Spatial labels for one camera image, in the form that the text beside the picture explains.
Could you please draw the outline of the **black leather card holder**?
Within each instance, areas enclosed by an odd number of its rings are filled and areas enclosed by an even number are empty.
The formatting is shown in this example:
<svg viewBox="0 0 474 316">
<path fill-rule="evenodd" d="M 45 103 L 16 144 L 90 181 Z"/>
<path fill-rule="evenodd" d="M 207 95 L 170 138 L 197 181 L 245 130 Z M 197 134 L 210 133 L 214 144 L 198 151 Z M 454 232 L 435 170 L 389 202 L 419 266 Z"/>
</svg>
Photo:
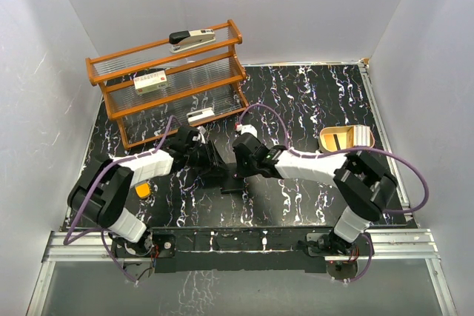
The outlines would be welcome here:
<svg viewBox="0 0 474 316">
<path fill-rule="evenodd" d="M 244 188 L 244 178 L 236 172 L 234 167 L 230 167 L 229 170 L 225 172 L 224 177 L 221 179 L 221 194 L 241 193 L 244 191 Z"/>
</svg>

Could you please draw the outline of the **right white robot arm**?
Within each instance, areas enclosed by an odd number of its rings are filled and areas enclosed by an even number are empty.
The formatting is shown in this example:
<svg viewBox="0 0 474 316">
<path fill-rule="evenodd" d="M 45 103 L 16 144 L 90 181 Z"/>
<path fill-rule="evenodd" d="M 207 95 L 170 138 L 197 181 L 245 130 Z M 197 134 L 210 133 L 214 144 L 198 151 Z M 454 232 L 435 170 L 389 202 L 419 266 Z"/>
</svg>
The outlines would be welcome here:
<svg viewBox="0 0 474 316">
<path fill-rule="evenodd" d="M 336 187 L 346 208 L 335 226 L 315 241 L 304 242 L 308 249 L 328 255 L 348 254 L 372 222 L 382 218 L 394 196 L 398 181 L 367 149 L 344 153 L 294 154 L 284 146 L 267 148 L 251 133 L 233 142 L 237 175 L 261 175 L 275 179 L 303 179 Z"/>
</svg>

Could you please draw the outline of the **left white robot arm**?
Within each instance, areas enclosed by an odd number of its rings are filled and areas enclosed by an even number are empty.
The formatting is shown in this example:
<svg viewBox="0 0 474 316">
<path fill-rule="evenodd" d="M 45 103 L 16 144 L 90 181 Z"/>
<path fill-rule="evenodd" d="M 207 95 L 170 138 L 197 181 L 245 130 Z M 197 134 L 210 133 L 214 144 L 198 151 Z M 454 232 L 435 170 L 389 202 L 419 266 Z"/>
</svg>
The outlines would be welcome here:
<svg viewBox="0 0 474 316">
<path fill-rule="evenodd" d="M 67 205 L 76 213 L 64 244 L 80 238 L 73 230 L 82 217 L 101 231 L 108 231 L 134 255 L 144 256 L 153 247 L 146 223 L 126 207 L 133 187 L 150 179 L 172 175 L 189 167 L 205 178 L 224 178 L 229 169 L 213 142 L 204 137 L 203 127 L 182 126 L 158 146 L 135 155 L 111 158 L 100 155 L 83 169 L 72 188 Z"/>
</svg>

